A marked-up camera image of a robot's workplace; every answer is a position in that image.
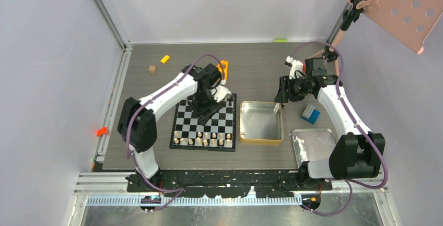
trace white wall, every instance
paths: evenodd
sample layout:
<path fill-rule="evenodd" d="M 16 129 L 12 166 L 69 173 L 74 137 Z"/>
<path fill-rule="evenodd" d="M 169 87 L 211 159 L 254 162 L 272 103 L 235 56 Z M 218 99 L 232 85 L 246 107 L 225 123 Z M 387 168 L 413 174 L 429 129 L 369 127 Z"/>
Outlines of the white wall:
<path fill-rule="evenodd" d="M 416 55 L 365 16 L 345 35 L 344 86 L 386 138 L 388 187 L 403 225 L 443 223 L 443 21 Z"/>
<path fill-rule="evenodd" d="M 92 0 L 2 0 L 0 30 L 0 224 L 66 225 L 120 47 Z"/>
<path fill-rule="evenodd" d="M 344 0 L 103 0 L 132 43 L 326 39 Z"/>

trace table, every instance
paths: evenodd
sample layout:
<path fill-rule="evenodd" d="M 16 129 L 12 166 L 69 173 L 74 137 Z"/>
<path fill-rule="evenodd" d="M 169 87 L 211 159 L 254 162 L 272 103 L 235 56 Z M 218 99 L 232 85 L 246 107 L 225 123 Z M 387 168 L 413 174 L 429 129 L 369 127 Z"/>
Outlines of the table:
<path fill-rule="evenodd" d="M 284 65 L 285 58 L 301 43 L 229 43 L 229 44 L 140 44 L 133 48 L 126 73 L 117 115 L 111 130 L 108 149 L 103 163 L 104 169 L 133 169 L 132 161 L 126 159 L 125 143 L 117 132 L 124 100 L 147 96 L 174 79 L 181 69 L 203 54 L 211 53 L 220 60 L 229 62 L 226 87 L 242 101 L 274 101 L 279 78 L 289 74 Z M 319 51 L 321 45 L 304 47 L 295 56 L 304 60 Z M 167 64 L 160 60 L 170 55 Z M 200 61 L 204 67 L 215 61 L 207 57 Z M 157 74 L 148 72 L 150 65 L 157 66 Z M 321 112 L 312 125 L 300 116 L 311 103 Z M 330 128 L 334 126 L 323 106 L 313 97 L 290 103 L 283 108 L 285 139 L 280 146 L 245 145 L 236 138 L 236 152 L 214 152 L 205 150 L 169 149 L 173 125 L 174 107 L 157 122 L 157 141 L 154 145 L 156 161 L 161 169 L 295 169 L 297 168 L 290 132 L 297 128 Z"/>

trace brown cube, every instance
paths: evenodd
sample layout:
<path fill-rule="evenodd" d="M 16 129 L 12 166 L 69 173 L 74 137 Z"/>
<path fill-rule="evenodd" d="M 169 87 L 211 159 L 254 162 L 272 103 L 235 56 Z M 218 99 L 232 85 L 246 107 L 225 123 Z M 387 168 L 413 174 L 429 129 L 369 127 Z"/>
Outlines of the brown cube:
<path fill-rule="evenodd" d="M 149 71 L 151 74 L 155 74 L 155 73 L 157 72 L 157 67 L 151 65 L 151 66 L 149 67 L 148 71 Z"/>

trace green tape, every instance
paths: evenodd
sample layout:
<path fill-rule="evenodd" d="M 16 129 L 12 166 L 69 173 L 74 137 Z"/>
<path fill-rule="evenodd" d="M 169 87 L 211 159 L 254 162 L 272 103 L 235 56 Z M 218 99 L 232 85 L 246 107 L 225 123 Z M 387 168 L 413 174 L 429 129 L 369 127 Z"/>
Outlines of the green tape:
<path fill-rule="evenodd" d="M 274 39 L 274 42 L 288 42 L 287 39 Z"/>

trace robotic arm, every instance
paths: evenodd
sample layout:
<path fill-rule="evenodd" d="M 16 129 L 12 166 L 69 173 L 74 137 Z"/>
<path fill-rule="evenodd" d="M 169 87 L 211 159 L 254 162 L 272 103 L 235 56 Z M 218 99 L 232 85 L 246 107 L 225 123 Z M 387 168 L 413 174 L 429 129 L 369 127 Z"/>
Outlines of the robotic arm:
<path fill-rule="evenodd" d="M 173 81 L 155 93 L 139 100 L 130 97 L 123 104 L 117 130 L 122 135 L 123 140 L 126 141 L 129 121 L 135 111 L 143 103 L 158 96 L 138 114 L 131 128 L 129 142 L 130 150 L 134 152 L 140 169 L 148 179 L 159 170 L 155 161 L 153 145 L 157 139 L 156 122 L 160 117 L 181 100 L 192 96 L 192 111 L 198 117 L 199 124 L 204 125 L 212 115 L 222 108 L 219 102 L 231 93 L 227 88 L 220 85 L 221 73 L 212 64 L 208 64 L 204 69 L 194 66 L 179 82 L 188 67 L 185 67 Z"/>
<path fill-rule="evenodd" d="M 323 58 L 306 59 L 305 63 L 288 57 L 285 64 L 291 67 L 290 75 L 280 77 L 280 87 L 275 102 L 287 103 L 301 101 L 308 94 L 313 94 L 328 112 L 340 139 L 327 159 L 303 162 L 299 173 L 304 178 L 356 179 L 376 177 L 380 170 L 380 159 L 366 141 L 361 132 L 354 126 L 348 111 L 340 101 L 336 89 L 337 75 L 328 75 Z M 300 64 L 306 72 L 299 70 Z M 366 132 L 383 154 L 384 137 L 372 131 L 361 121 L 349 103 L 343 86 L 341 97 L 357 124 Z"/>

